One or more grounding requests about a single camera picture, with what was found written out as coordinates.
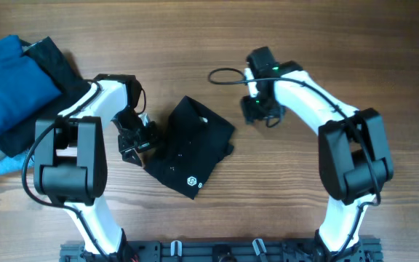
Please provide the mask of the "black t-shirt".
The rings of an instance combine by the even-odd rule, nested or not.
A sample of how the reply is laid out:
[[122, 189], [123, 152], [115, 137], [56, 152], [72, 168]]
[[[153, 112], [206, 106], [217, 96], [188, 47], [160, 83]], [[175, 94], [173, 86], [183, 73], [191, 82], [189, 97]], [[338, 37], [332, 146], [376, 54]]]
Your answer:
[[231, 155], [235, 127], [185, 96], [168, 118], [164, 142], [145, 164], [161, 184], [195, 199], [216, 165]]

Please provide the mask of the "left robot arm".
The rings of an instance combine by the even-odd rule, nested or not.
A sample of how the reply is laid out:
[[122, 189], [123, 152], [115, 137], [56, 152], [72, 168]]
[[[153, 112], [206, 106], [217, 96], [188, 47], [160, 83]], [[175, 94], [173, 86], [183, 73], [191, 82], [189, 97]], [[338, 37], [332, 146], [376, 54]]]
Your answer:
[[144, 111], [135, 110], [145, 91], [134, 75], [99, 74], [70, 108], [36, 122], [32, 193], [40, 205], [66, 211], [83, 237], [77, 254], [62, 249], [61, 261], [138, 261], [103, 196], [108, 178], [103, 130], [114, 124], [124, 162], [142, 166], [139, 155], [157, 146], [159, 133]]

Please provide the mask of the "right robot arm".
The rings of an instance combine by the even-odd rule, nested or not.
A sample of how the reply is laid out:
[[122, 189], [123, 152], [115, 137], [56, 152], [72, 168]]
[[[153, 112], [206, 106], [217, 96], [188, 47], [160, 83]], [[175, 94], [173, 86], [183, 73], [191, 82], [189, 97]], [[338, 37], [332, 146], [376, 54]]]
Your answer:
[[249, 90], [241, 100], [246, 123], [264, 120], [275, 127], [291, 110], [316, 134], [319, 176], [329, 194], [317, 240], [330, 261], [351, 254], [367, 208], [381, 203], [381, 190], [394, 175], [381, 115], [341, 102], [298, 63], [277, 62], [268, 47], [247, 56], [243, 80]]

